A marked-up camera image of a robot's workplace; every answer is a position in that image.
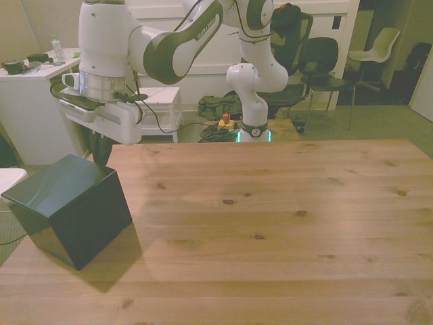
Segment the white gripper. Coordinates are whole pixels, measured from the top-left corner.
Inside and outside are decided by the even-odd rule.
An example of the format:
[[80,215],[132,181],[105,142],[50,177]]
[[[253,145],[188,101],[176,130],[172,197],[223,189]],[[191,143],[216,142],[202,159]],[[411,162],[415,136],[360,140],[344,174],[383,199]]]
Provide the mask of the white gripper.
[[111,139],[127,146],[141,141],[141,123],[138,123],[141,115],[132,104],[107,103],[88,111],[60,100],[60,108],[68,119],[92,130],[90,149],[95,163],[106,166],[111,155]]

